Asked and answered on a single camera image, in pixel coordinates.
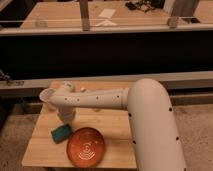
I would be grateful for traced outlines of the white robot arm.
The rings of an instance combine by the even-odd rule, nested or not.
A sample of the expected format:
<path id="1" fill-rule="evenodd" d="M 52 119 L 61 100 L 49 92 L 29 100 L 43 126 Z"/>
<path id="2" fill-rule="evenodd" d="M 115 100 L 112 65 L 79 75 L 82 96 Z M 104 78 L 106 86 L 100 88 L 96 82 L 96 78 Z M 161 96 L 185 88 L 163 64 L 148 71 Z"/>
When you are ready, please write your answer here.
<path id="1" fill-rule="evenodd" d="M 140 79 L 129 88 L 53 93 L 50 103 L 127 110 L 138 170 L 187 170 L 170 97 L 156 80 Z"/>

